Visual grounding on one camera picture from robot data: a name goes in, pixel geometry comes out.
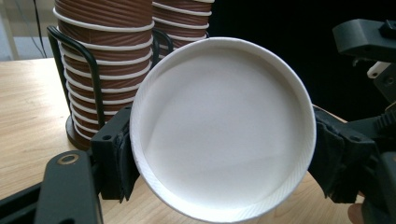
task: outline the paper plate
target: paper plate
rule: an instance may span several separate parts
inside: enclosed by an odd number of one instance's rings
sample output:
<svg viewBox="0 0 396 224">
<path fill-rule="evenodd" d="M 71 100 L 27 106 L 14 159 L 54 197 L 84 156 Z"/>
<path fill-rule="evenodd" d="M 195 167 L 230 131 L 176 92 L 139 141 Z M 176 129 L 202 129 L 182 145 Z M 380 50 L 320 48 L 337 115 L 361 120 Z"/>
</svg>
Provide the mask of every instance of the paper plate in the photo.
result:
<svg viewBox="0 0 396 224">
<path fill-rule="evenodd" d="M 309 95 L 274 53 L 211 37 L 161 60 L 131 114 L 140 174 L 178 212 L 237 222 L 278 206 L 311 162 L 316 125 Z"/>
</svg>

